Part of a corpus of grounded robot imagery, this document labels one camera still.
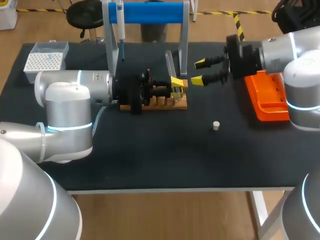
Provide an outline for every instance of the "small white cap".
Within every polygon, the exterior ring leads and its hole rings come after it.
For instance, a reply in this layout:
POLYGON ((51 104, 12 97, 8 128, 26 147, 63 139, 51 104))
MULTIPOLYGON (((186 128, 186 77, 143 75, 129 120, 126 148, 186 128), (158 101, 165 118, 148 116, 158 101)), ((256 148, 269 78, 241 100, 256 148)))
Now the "small white cap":
POLYGON ((218 122, 218 121, 213 122, 213 130, 217 131, 219 126, 220 126, 220 122, 218 122))

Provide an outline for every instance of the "blue bar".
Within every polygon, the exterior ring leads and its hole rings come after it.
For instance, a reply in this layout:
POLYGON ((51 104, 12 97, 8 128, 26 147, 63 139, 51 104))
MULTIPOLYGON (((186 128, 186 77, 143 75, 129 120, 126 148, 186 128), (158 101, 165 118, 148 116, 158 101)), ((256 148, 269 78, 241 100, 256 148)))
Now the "blue bar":
MULTIPOLYGON (((126 24, 182 24, 183 2, 125 2, 124 22, 126 24)), ((116 3, 109 3, 111 24, 117 23, 116 3)))

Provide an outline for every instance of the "orange tray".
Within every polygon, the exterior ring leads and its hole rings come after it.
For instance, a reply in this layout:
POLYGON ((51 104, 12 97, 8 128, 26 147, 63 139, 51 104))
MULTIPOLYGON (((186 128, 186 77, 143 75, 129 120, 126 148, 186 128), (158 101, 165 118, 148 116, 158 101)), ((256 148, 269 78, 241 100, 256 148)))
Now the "orange tray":
POLYGON ((258 71, 244 78, 255 113, 260 121, 288 121, 286 92, 278 74, 258 71))

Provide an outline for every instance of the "black table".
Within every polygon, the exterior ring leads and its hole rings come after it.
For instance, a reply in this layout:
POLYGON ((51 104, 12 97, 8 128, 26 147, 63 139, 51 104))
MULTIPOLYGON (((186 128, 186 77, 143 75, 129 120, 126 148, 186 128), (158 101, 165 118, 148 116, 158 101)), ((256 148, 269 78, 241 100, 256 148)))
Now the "black table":
MULTIPOLYGON (((0 119, 46 124, 33 85, 23 73, 33 44, 24 44, 0 97, 0 119)), ((128 43, 117 74, 150 68, 154 79, 167 76, 165 51, 177 58, 175 43, 128 43)), ((195 70, 193 63, 223 54, 223 43, 190 43, 188 78, 221 66, 195 70)), ((103 44, 70 43, 68 70, 106 70, 103 44)), ((289 122, 259 122, 243 80, 199 87, 189 84, 187 110, 145 111, 142 115, 106 109, 93 138, 93 151, 67 164, 40 167, 67 191, 137 189, 263 189, 294 187, 316 167, 320 134, 289 122), (213 121, 220 122, 212 131, 213 121)), ((98 106, 92 106, 94 120, 98 106)))

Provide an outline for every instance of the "black bag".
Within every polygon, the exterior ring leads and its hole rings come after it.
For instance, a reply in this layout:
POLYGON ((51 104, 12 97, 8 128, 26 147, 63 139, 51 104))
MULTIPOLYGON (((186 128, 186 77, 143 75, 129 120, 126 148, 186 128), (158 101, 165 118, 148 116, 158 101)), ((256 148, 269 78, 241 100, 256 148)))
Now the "black bag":
POLYGON ((284 34, 320 25, 320 0, 280 0, 272 21, 284 34))

